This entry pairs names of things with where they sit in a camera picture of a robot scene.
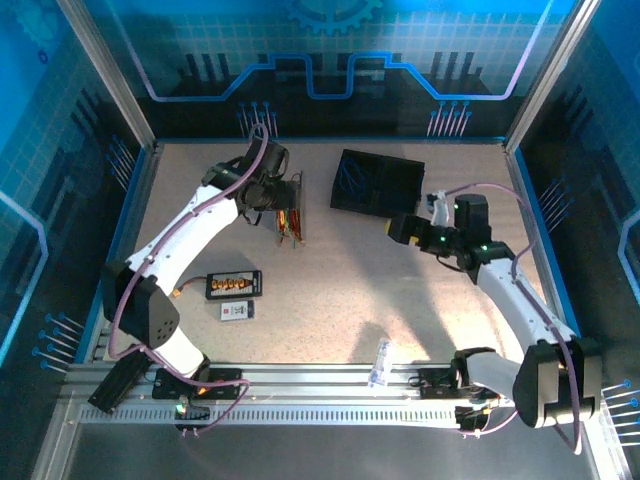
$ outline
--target cable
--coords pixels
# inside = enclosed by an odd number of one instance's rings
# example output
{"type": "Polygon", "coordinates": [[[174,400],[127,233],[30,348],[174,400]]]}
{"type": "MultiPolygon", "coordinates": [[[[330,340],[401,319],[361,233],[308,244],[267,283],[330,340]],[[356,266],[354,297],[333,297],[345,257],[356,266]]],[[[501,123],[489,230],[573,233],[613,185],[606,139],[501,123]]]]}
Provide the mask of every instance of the cable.
{"type": "Polygon", "coordinates": [[[185,280],[184,282],[182,282],[182,284],[179,287],[176,287],[173,289],[173,292],[171,292],[171,296],[174,298],[179,297],[180,294],[182,293],[182,290],[184,290],[184,287],[192,284],[193,282],[198,282],[198,281],[206,282],[207,277],[192,277],[189,280],[185,280]]]}
{"type": "MultiPolygon", "coordinates": [[[[503,192],[509,193],[510,195],[514,196],[518,200],[518,202],[520,202],[522,207],[527,211],[527,213],[531,218],[531,221],[533,222],[534,228],[537,230],[538,225],[536,222],[536,218],[533,215],[533,210],[531,210],[531,207],[529,206],[529,204],[527,204],[524,201],[524,199],[520,195],[518,195],[515,191],[513,191],[508,187],[505,187],[504,185],[499,185],[497,183],[470,183],[468,185],[464,185],[462,187],[449,190],[448,192],[445,193],[445,196],[454,195],[463,190],[468,190],[470,188],[476,188],[476,187],[497,188],[498,190],[502,190],[503,192]]],[[[555,326],[553,321],[546,314],[544,309],[538,304],[538,302],[535,300],[533,295],[531,295],[531,293],[527,290],[524,284],[517,278],[518,262],[520,261],[520,258],[522,258],[524,254],[529,252],[534,247],[534,245],[536,244],[536,240],[537,239],[534,238],[531,242],[529,242],[529,245],[527,245],[527,247],[524,248],[520,253],[518,253],[513,259],[513,262],[511,263],[511,278],[513,278],[514,283],[516,284],[520,292],[525,296],[527,301],[536,310],[538,315],[540,315],[540,318],[542,318],[542,321],[547,325],[547,327],[549,327],[549,330],[555,337],[556,341],[558,342],[558,345],[560,345],[560,350],[562,351],[562,356],[564,357],[567,372],[569,373],[569,389],[571,391],[571,410],[573,411],[574,443],[573,444],[571,443],[570,439],[564,434],[562,430],[560,430],[560,427],[558,425],[555,425],[555,429],[560,435],[560,437],[567,444],[567,446],[569,446],[569,448],[573,450],[573,453],[575,455],[580,455],[580,453],[582,452],[582,434],[580,430],[580,394],[578,392],[578,378],[576,375],[576,369],[575,369],[575,365],[573,364],[573,360],[571,359],[571,353],[569,352],[569,347],[567,346],[567,343],[562,338],[562,335],[558,331],[558,328],[555,326]]]]}
{"type": "MultiPolygon", "coordinates": [[[[236,401],[232,403],[231,406],[220,417],[218,417],[218,419],[215,422],[211,423],[206,427],[201,428],[200,431],[209,430],[210,428],[213,428],[215,425],[217,425],[222,419],[224,419],[229,414],[229,412],[232,409],[234,409],[238,405],[238,403],[240,403],[242,398],[245,396],[245,394],[247,393],[247,390],[249,389],[250,382],[246,379],[230,380],[227,382],[199,382],[196,380],[192,380],[191,378],[185,377],[180,372],[178,372],[173,367],[171,367],[169,364],[167,364],[162,358],[160,358],[155,352],[153,352],[153,350],[150,350],[143,343],[134,345],[131,348],[124,350],[123,352],[116,352],[116,348],[115,348],[116,332],[118,331],[118,327],[120,326],[120,320],[122,319],[124,308],[127,304],[127,301],[129,300],[129,297],[131,296],[131,293],[133,292],[133,288],[137,284],[140,277],[142,277],[146,269],[149,267],[149,265],[153,263],[154,258],[158,255],[162,247],[164,247],[166,243],[169,241],[169,239],[177,231],[179,231],[189,220],[198,216],[202,211],[220,202],[227,195],[229,195],[230,193],[233,193],[238,188],[240,188],[251,177],[253,172],[255,172],[255,170],[258,168],[258,165],[260,164],[260,162],[262,161],[262,157],[264,156],[264,152],[267,149],[267,143],[269,141],[269,133],[267,131],[266,126],[262,123],[256,123],[251,128],[251,131],[249,132],[249,143],[251,143],[251,141],[253,140],[253,137],[255,136],[258,129],[261,129],[261,132],[262,132],[262,142],[260,144],[260,149],[258,150],[256,158],[251,164],[251,166],[233,185],[224,189],[223,191],[221,191],[214,197],[210,198],[209,200],[197,205],[193,210],[189,211],[184,216],[182,216],[173,226],[171,226],[166,231],[166,233],[160,238],[160,240],[158,240],[158,243],[153,247],[149,255],[145,258],[144,262],[142,262],[138,270],[136,270],[136,272],[133,274],[133,277],[127,284],[127,287],[125,288],[122,294],[122,297],[118,302],[118,307],[116,308],[116,313],[112,321],[112,332],[111,332],[111,337],[109,338],[109,356],[116,361],[135,350],[139,350],[141,352],[145,352],[149,356],[149,358],[151,358],[151,360],[163,366],[174,377],[176,377],[177,379],[179,379],[180,381],[188,385],[192,385],[195,387],[204,387],[204,388],[225,387],[230,385],[245,386],[245,388],[243,389],[242,393],[238,396],[236,401]]],[[[194,429],[193,434],[197,435],[196,429],[194,429]]]]}

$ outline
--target small white box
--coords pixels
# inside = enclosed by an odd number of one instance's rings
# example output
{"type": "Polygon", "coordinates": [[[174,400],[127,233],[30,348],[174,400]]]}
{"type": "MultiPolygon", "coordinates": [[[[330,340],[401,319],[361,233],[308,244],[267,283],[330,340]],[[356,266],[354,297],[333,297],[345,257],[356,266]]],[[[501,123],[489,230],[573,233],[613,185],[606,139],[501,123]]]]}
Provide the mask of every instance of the small white box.
{"type": "Polygon", "coordinates": [[[220,305],[220,321],[222,322],[245,320],[247,318],[253,318],[254,315],[255,305],[253,300],[228,302],[220,305]]]}

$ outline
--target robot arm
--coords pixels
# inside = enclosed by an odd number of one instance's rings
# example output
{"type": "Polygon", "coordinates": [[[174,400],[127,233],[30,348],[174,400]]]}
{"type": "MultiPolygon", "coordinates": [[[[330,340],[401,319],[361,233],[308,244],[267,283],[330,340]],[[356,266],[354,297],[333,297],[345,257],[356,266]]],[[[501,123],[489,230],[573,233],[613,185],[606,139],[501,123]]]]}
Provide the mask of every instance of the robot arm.
{"type": "Polygon", "coordinates": [[[512,399],[530,427],[570,423],[570,382],[559,335],[575,367],[580,418],[597,414],[602,376],[597,345],[590,339],[577,338],[544,304],[522,270],[512,271],[515,255],[505,243],[491,238],[485,197],[456,197],[454,227],[446,225],[448,213],[443,213],[447,207],[442,192],[428,196],[428,201],[434,211],[431,221],[413,215],[394,219],[389,236],[398,243],[413,242],[436,257],[455,256],[460,270],[498,307],[525,352],[522,364],[502,358],[489,348],[456,352],[452,369],[457,386],[482,386],[512,399]]]}
{"type": "Polygon", "coordinates": [[[258,167],[237,192],[204,210],[197,209],[238,181],[254,163],[261,143],[255,140],[244,157],[209,169],[189,203],[155,239],[125,262],[112,261],[103,270],[104,313],[113,321],[134,273],[148,263],[125,306],[119,328],[186,378],[194,378],[208,365],[208,360],[179,327],[180,316],[168,297],[176,282],[211,239],[239,215],[251,209],[262,212],[289,208],[294,202],[294,192],[279,174],[283,163],[286,170],[289,153],[284,147],[268,142],[258,167]],[[190,212],[194,215],[184,222],[185,214],[190,212]],[[181,228],[160,244],[179,222],[182,222],[181,228]]]}

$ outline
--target gear graphic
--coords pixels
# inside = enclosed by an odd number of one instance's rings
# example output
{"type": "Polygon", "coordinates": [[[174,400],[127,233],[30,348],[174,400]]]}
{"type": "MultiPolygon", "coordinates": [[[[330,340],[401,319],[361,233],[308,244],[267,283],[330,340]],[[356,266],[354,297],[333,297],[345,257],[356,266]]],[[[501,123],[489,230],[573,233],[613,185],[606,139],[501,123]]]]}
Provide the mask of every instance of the gear graphic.
{"type": "Polygon", "coordinates": [[[48,46],[60,31],[60,9],[55,0],[13,0],[9,8],[24,32],[40,48],[48,46]]]}
{"type": "Polygon", "coordinates": [[[362,20],[370,20],[381,0],[286,0],[289,20],[298,20],[300,28],[311,27],[313,33],[336,31],[347,33],[349,27],[359,28],[362,20]]]}

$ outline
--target black box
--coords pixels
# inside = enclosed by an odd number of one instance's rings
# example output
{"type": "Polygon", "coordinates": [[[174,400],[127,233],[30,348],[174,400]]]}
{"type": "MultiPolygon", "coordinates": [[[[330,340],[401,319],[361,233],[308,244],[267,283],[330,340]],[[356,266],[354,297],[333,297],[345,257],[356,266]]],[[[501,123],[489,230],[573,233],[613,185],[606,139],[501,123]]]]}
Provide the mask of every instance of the black box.
{"type": "Polygon", "coordinates": [[[415,214],[424,163],[343,150],[331,192],[331,208],[393,218],[415,214]]]}

